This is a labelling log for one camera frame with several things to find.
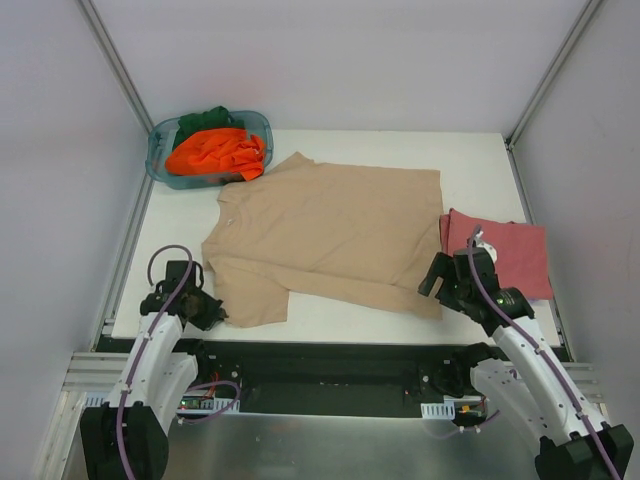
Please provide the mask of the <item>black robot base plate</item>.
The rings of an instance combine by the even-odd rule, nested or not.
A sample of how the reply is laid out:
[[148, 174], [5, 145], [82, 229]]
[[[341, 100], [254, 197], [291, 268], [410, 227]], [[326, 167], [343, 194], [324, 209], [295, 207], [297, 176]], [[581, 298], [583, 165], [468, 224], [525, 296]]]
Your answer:
[[241, 388], [244, 414], [417, 418], [442, 400], [433, 386], [459, 345], [379, 345], [181, 340], [205, 380]]

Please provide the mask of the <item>beige t shirt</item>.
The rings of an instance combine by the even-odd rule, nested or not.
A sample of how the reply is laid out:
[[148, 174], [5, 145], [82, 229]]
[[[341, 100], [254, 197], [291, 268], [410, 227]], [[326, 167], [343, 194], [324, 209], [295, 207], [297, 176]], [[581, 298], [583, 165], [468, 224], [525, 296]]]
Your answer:
[[441, 316], [419, 285], [440, 249], [436, 170], [317, 163], [294, 154], [225, 186], [202, 244], [228, 322], [284, 322], [291, 293]]

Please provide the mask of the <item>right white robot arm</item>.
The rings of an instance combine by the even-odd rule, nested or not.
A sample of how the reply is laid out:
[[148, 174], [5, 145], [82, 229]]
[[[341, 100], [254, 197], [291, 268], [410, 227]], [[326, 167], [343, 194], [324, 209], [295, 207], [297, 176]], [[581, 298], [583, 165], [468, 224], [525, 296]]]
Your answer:
[[489, 253], [476, 246], [435, 255], [418, 291], [479, 324], [505, 355], [485, 343], [454, 353], [432, 387], [449, 397], [478, 392], [529, 442], [541, 479], [621, 479], [634, 448], [578, 388], [544, 339], [516, 288], [503, 288]]

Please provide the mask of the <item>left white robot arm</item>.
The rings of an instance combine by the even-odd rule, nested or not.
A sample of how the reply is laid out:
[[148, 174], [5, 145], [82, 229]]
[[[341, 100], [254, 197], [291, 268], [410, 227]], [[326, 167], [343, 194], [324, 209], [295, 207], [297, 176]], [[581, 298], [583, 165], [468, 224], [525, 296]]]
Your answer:
[[169, 457], [169, 429], [188, 388], [204, 387], [211, 365], [204, 347], [176, 353], [186, 325], [209, 330], [225, 319], [221, 301], [203, 290], [202, 266], [167, 262], [164, 278], [140, 304], [139, 332], [116, 384], [80, 419], [91, 479], [159, 479]]

